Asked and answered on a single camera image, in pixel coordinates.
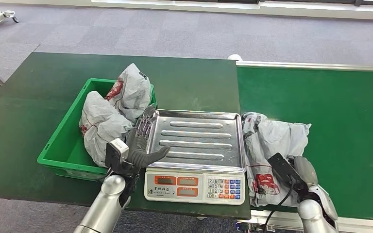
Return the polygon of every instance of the plastic bag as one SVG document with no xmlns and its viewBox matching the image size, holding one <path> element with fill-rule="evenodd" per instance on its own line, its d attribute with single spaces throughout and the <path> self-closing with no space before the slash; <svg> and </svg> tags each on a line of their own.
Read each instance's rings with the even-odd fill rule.
<svg viewBox="0 0 373 233">
<path fill-rule="evenodd" d="M 274 177 L 267 160 L 276 153 L 286 159 L 302 156 L 311 124 L 269 120 L 263 114 L 252 112 L 245 113 L 243 117 L 251 205 L 276 205 L 285 197 L 289 188 Z M 297 198 L 297 194 L 292 192 L 283 205 L 297 206 Z"/>
<path fill-rule="evenodd" d="M 118 76 L 106 99 L 135 125 L 151 101 L 149 78 L 132 63 Z"/>
<path fill-rule="evenodd" d="M 92 160 L 98 166 L 106 167 L 106 143 L 116 138 L 124 139 L 132 123 L 98 92 L 91 91 L 86 96 L 79 127 Z"/>
</svg>

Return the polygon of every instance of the metal rail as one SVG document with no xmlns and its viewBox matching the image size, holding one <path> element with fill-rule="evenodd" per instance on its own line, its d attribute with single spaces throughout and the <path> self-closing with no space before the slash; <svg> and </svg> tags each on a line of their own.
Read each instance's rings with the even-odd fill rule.
<svg viewBox="0 0 373 233">
<path fill-rule="evenodd" d="M 251 210 L 250 220 L 238 220 L 241 224 L 264 225 L 270 211 Z M 339 232 L 373 233 L 373 220 L 358 218 L 338 218 Z M 276 229 L 302 231 L 303 225 L 298 213 L 275 212 L 268 222 Z"/>
<path fill-rule="evenodd" d="M 238 67 L 277 67 L 277 68 L 309 68 L 309 69 L 344 69 L 373 71 L 373 66 L 356 66 L 342 64 L 315 64 L 315 63 L 289 63 L 289 62 L 246 62 L 237 61 Z"/>
</svg>

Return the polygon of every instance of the stainless steel tray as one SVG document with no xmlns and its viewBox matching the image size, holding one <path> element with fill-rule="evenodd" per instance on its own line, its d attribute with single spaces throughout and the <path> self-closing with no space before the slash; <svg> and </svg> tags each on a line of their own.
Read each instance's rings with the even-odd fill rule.
<svg viewBox="0 0 373 233">
<path fill-rule="evenodd" d="M 149 167 L 245 172 L 239 114 L 156 110 L 153 118 L 147 153 L 171 150 Z"/>
</svg>

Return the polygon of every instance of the gray carpet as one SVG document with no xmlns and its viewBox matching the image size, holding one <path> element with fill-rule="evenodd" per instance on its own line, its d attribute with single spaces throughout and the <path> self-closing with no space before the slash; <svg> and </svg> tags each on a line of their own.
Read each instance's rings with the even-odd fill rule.
<svg viewBox="0 0 373 233">
<path fill-rule="evenodd" d="M 0 4 L 0 75 L 32 51 L 373 65 L 373 21 Z M 87 208 L 0 199 L 0 233 L 71 232 Z M 231 219 L 124 212 L 116 232 L 232 232 Z"/>
</svg>

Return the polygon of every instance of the robotic arm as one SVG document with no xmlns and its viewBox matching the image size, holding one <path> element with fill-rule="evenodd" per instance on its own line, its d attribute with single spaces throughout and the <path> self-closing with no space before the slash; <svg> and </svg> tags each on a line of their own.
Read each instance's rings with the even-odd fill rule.
<svg viewBox="0 0 373 233">
<path fill-rule="evenodd" d="M 300 216 L 305 233 L 338 233 L 338 219 L 328 193 L 318 185 L 312 164 L 304 157 L 295 157 L 295 169 L 277 153 L 268 162 L 277 178 L 298 193 Z"/>
<path fill-rule="evenodd" d="M 115 139 L 106 144 L 105 165 L 109 168 L 101 191 L 74 233 L 111 233 L 130 202 L 141 168 L 166 156 L 170 148 L 145 154 L 150 122 L 155 106 L 149 106 L 127 136 L 126 145 Z"/>
</svg>

